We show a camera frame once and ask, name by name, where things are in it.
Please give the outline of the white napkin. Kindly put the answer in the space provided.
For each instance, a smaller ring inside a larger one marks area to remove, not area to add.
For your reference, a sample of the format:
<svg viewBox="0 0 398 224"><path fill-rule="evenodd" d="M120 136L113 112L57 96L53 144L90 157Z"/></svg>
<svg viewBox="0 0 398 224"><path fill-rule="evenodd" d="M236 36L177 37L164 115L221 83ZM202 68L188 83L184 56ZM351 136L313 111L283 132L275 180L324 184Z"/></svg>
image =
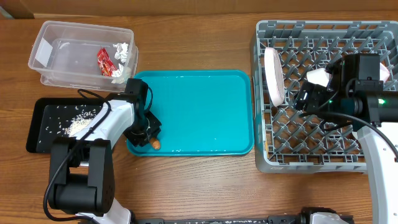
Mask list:
<svg viewBox="0 0 398 224"><path fill-rule="evenodd" d="M129 44L127 43L117 43L113 44L113 47L116 49L116 53L114 55L116 60L119 60L122 63L125 63L128 55Z"/></svg>

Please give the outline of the orange carrot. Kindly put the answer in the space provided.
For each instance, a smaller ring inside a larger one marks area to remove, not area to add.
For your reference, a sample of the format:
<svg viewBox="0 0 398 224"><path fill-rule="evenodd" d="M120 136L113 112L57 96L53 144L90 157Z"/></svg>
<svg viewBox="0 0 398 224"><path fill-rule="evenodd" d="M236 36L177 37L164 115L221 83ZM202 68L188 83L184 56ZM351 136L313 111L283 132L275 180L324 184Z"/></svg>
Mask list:
<svg viewBox="0 0 398 224"><path fill-rule="evenodd" d="M151 138L149 143L155 150L159 150L161 148L160 141L157 138Z"/></svg>

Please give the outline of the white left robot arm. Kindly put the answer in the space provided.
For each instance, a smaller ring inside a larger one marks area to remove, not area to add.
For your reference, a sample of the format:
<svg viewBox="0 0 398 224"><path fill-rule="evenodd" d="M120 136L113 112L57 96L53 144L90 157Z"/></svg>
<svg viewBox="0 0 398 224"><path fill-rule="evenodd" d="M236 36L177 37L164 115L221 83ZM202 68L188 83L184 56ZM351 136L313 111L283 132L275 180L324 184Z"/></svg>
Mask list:
<svg viewBox="0 0 398 224"><path fill-rule="evenodd" d="M99 100L101 111L81 131L56 138L50 150L43 210L55 222L134 223L134 213L115 198L113 148L121 136L134 146L160 149L161 122L150 112L152 89L130 78L121 93Z"/></svg>

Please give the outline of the cream bowl with leftovers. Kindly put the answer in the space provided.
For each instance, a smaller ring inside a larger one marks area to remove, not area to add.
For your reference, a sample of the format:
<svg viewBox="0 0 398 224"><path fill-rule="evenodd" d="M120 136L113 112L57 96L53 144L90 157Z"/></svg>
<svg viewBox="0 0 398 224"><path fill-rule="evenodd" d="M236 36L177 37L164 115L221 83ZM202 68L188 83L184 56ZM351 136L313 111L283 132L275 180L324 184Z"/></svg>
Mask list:
<svg viewBox="0 0 398 224"><path fill-rule="evenodd" d="M321 85L327 87L331 78L331 74L328 73L325 68L318 68L311 70L306 74L308 82L312 84Z"/></svg>

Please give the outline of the red foil snack wrapper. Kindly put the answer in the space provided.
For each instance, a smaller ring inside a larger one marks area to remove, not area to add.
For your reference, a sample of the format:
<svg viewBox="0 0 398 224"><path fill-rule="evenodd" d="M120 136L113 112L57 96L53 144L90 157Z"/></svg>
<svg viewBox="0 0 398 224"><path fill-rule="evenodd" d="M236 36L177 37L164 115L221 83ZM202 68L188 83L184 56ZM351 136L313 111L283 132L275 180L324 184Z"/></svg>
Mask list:
<svg viewBox="0 0 398 224"><path fill-rule="evenodd" d="M98 66L101 73L106 77L120 77L123 73L123 68L116 68L111 61L105 48L100 48L97 53Z"/></svg>

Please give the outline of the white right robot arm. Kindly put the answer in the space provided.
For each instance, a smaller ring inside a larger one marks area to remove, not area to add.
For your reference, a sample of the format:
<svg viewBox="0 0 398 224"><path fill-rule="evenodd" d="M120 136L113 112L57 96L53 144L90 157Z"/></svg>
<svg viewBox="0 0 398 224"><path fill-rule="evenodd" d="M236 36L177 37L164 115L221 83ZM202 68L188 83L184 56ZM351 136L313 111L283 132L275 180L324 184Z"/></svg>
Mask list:
<svg viewBox="0 0 398 224"><path fill-rule="evenodd" d="M349 54L329 63L326 86L307 80L294 96L303 117L352 126L365 156L373 223L397 223L397 92L384 90L378 54Z"/></svg>

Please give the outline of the pink white bowl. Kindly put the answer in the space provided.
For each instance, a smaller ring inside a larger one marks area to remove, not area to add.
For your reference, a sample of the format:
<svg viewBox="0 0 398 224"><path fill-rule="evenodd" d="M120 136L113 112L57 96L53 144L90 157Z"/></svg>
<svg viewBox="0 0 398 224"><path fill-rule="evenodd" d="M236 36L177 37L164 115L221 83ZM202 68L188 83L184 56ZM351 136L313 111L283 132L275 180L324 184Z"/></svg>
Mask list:
<svg viewBox="0 0 398 224"><path fill-rule="evenodd" d="M383 64L380 63L380 75L379 75L379 79L382 80L383 82L388 81L390 77L390 72L387 69L387 67Z"/></svg>

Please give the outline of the pink round plate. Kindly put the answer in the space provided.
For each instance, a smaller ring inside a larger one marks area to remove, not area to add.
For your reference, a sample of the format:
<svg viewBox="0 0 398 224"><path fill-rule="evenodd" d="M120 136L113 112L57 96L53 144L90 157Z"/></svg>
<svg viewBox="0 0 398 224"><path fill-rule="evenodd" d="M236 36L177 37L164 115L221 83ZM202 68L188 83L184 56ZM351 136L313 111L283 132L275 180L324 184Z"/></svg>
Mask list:
<svg viewBox="0 0 398 224"><path fill-rule="evenodd" d="M264 50L264 70L271 102L274 106L280 106L285 97L284 76L279 54L272 47Z"/></svg>

